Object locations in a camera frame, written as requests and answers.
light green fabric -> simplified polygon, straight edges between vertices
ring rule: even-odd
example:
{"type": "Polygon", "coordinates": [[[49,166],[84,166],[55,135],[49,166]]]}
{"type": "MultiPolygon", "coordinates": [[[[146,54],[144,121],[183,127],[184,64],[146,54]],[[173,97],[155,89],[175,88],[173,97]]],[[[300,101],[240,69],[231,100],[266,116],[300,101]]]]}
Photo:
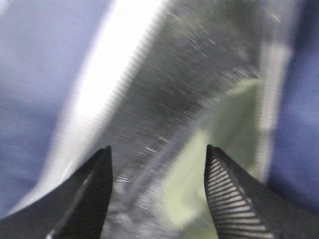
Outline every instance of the light green fabric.
{"type": "Polygon", "coordinates": [[[256,79],[235,85],[209,112],[177,156],[164,183],[162,202],[184,239],[217,238],[204,192],[206,145],[221,147],[254,174],[256,79]]]}

scratched metal surface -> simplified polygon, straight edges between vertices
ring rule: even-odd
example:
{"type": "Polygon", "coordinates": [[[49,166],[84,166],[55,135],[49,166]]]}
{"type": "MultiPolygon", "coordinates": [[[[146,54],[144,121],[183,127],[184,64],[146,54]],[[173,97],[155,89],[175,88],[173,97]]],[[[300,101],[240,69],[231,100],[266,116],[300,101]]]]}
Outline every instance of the scratched metal surface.
{"type": "Polygon", "coordinates": [[[255,77],[260,1],[182,0],[134,77],[99,147],[115,185],[103,239],[182,238],[157,206],[162,179],[192,129],[235,82],[255,77]]]}

blue fabric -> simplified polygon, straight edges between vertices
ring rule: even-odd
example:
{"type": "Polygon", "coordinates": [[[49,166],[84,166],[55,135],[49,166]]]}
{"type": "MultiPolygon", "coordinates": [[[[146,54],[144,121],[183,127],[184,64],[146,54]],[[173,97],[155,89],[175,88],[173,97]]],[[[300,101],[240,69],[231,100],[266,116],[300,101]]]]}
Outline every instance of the blue fabric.
{"type": "Polygon", "coordinates": [[[319,215],[319,4],[308,0],[285,80],[269,185],[319,215]]]}
{"type": "Polygon", "coordinates": [[[110,0],[17,0],[0,17],[0,217],[37,182],[110,0]]]}

